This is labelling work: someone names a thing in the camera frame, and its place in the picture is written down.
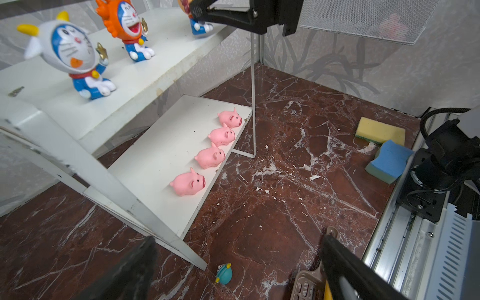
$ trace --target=blue sponge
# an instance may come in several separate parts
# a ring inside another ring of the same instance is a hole
[[[365,170],[376,178],[390,184],[394,182],[407,166],[407,160],[413,151],[388,140],[378,149],[375,159]]]

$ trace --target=red marble floor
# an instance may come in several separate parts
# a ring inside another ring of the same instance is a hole
[[[327,226],[363,255],[393,185],[364,170],[377,147],[354,137],[362,116],[407,130],[419,120],[257,65],[257,158],[232,154],[185,241],[201,271],[158,246],[149,299],[289,299],[295,274],[318,264]],[[251,103],[249,69],[205,97]],[[237,148],[251,151],[251,124]],[[100,161],[109,166],[131,144]],[[139,243],[136,233],[58,183],[0,218],[0,299],[70,299]],[[215,284],[217,266],[233,278]]]

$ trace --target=doraemon face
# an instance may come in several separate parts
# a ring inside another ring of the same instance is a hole
[[[68,67],[90,71],[96,64],[95,50],[86,34],[71,25],[60,25],[53,31],[53,51]]]
[[[139,36],[142,33],[140,17],[133,6],[127,2],[120,2],[118,8],[118,18],[126,34],[132,37]]]

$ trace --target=red collar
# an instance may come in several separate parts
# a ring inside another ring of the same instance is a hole
[[[138,44],[138,39],[123,39],[122,42],[123,42],[125,45],[135,44],[135,43]]]
[[[95,71],[95,69],[91,70],[90,72],[87,73],[82,73],[82,74],[68,74],[71,78],[73,79],[82,79],[85,77],[93,77],[92,72]]]

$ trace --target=metal mesh panel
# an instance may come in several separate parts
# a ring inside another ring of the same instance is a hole
[[[414,44],[439,0],[304,0],[300,26]]]

